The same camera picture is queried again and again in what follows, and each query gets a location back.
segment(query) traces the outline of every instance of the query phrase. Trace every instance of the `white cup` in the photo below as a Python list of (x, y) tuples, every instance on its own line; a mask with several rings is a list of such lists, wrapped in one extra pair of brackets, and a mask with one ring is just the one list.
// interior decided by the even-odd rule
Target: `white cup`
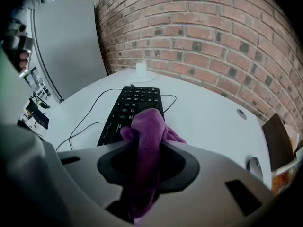
[(147, 71), (146, 61), (136, 61), (136, 70), (138, 77), (140, 78), (145, 77)]

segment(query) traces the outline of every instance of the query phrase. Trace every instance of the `microfiber towel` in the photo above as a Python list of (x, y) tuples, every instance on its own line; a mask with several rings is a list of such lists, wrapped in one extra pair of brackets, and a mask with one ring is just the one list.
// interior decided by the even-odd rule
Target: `microfiber towel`
[(138, 113), (131, 127), (120, 131), (124, 140), (139, 140), (134, 179), (130, 182), (128, 199), (134, 219), (142, 217), (157, 199), (161, 141), (186, 143), (170, 129), (157, 109)]

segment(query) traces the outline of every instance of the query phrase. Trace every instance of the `black keyboard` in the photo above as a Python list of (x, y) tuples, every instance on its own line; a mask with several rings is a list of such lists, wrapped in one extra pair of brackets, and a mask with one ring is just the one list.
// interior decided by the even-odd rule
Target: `black keyboard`
[(164, 119), (159, 88), (124, 87), (110, 112), (98, 146), (122, 141), (120, 129), (125, 126), (131, 126), (135, 115), (148, 108), (158, 109)]

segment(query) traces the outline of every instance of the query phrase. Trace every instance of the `desk surface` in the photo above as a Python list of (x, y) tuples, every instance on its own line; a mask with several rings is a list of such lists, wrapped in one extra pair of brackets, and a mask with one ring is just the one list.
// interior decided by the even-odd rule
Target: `desk surface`
[[(105, 90), (123, 88), (132, 83), (134, 69), (126, 69), (83, 88), (57, 106), (49, 116), (45, 140), (55, 148), (67, 139), (87, 114), (96, 98)], [(189, 145), (220, 153), (245, 168), (247, 158), (257, 157), (263, 172), (264, 184), (271, 188), (270, 161), (266, 140), (255, 115), (233, 101), (197, 85), (158, 75), (155, 80), (135, 86), (159, 87), (162, 95), (175, 95), (175, 104), (164, 114), (165, 121)], [(106, 121), (120, 91), (106, 92), (82, 122), (77, 133), (91, 123)], [(163, 110), (173, 97), (162, 97)], [(242, 119), (237, 109), (247, 116)], [(71, 139), (74, 149), (96, 147), (104, 123), (95, 124)], [(70, 150), (68, 141), (59, 151)]]

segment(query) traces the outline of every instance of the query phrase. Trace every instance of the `brick wall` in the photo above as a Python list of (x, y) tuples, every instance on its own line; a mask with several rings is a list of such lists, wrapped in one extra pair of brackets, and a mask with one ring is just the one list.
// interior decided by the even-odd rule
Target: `brick wall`
[(303, 54), (273, 0), (94, 1), (110, 73), (145, 59), (302, 134)]

